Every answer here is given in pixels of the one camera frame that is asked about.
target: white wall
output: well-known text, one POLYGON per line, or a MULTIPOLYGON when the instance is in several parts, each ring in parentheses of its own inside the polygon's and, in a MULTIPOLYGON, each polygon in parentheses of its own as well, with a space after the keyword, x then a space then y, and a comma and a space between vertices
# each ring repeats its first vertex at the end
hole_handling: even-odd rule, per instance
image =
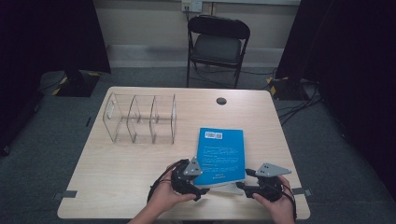
MULTIPOLYGON (((107 45, 187 47, 187 19, 179 1, 94 3, 107 45)), ((210 6, 203 4, 203 14, 210 14, 210 6)), ((283 49, 298 6, 215 3, 214 9, 215 15, 250 27, 250 48, 283 49)))

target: barcode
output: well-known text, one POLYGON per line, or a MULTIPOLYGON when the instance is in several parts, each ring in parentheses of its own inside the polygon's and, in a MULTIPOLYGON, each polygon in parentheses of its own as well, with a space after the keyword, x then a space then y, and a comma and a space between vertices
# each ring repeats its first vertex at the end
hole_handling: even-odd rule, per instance
POLYGON ((205 132, 205 138, 222 139, 222 133, 205 132))

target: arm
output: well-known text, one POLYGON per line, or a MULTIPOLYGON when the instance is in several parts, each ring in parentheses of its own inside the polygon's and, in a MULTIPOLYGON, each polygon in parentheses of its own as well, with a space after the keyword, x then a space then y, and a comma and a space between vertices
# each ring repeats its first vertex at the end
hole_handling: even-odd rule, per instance
POLYGON ((177 194, 170 182, 172 171, 166 173, 162 182, 155 189, 148 204, 132 219, 129 224, 149 224, 154 222, 162 213, 170 210, 178 203, 195 199, 194 194, 177 194))
MULTIPOLYGON (((283 185, 290 189, 289 180, 287 180, 283 176, 279 176, 280 181, 282 181, 283 185)), ((291 192, 289 189, 284 188, 284 192, 291 196, 291 192)), ((261 195, 254 193, 253 198, 256 199, 257 202, 262 204, 264 207, 268 209, 271 214, 273 221, 276 224, 293 224, 293 206, 290 200, 286 196, 282 196, 276 202, 271 203, 270 201, 263 198, 261 195)))

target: baseboard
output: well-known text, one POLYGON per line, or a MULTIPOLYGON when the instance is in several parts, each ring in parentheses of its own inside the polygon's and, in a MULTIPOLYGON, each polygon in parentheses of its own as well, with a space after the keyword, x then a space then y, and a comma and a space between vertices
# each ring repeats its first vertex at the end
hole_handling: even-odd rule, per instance
MULTIPOLYGON (((182 47, 107 45, 110 67, 183 67, 188 49, 182 47)), ((243 67, 277 67, 283 49, 247 48, 243 67)))

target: clear acrylic organizer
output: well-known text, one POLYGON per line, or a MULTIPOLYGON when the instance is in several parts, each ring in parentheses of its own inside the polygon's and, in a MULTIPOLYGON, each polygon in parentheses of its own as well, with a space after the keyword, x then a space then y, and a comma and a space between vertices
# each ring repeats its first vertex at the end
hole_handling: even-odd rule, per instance
POLYGON ((132 95, 112 92, 103 115, 117 144, 166 144, 175 141, 175 95, 132 95))
POLYGON ((128 116, 133 143, 167 144, 175 141, 175 95, 136 95, 128 116))

